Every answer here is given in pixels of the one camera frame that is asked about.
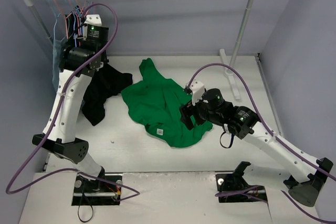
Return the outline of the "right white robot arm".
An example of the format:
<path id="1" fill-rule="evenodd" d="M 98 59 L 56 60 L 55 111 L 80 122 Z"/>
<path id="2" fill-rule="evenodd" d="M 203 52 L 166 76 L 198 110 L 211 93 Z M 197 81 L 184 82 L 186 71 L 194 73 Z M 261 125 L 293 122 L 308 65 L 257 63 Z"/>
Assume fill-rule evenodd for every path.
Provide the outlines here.
<path id="1" fill-rule="evenodd" d="M 257 166 L 242 161 L 232 174 L 238 188 L 266 186 L 285 190 L 300 204 L 313 207 L 333 163 L 309 155 L 263 125 L 259 116 L 245 106 L 224 100 L 219 89 L 206 90 L 193 84 L 184 91 L 191 100 L 180 107 L 181 121 L 191 130 L 205 122 L 221 126 L 224 133 L 243 140 L 275 160 L 280 169 Z"/>

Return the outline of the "green t shirt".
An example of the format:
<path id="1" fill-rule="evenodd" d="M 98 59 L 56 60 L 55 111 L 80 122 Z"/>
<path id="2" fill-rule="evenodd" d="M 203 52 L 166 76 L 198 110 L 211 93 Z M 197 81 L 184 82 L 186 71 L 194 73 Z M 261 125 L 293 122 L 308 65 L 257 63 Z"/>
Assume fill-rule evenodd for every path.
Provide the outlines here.
<path id="1" fill-rule="evenodd" d="M 143 125 L 147 133 L 170 147 L 187 148 L 212 130 L 210 122 L 194 125 L 191 130 L 181 122 L 179 108 L 191 96 L 174 80 L 163 77 L 152 59 L 142 60 L 139 71 L 142 80 L 122 90 L 121 95 L 130 118 Z"/>

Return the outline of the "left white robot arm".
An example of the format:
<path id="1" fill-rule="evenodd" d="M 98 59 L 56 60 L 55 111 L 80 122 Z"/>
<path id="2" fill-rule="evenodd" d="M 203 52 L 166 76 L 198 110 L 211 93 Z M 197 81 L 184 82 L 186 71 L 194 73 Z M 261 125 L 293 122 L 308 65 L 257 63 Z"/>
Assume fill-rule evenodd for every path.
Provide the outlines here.
<path id="1" fill-rule="evenodd" d="M 86 186 L 99 192 L 105 186 L 104 169 L 88 153 L 89 143 L 76 137 L 76 123 L 83 96 L 95 72 L 107 61 L 103 52 L 81 70 L 78 68 L 92 58 L 108 41 L 108 28 L 84 25 L 85 34 L 78 44 L 65 43 L 59 60 L 57 94 L 49 121 L 32 143 L 55 156 L 73 163 L 75 169 L 87 175 Z"/>

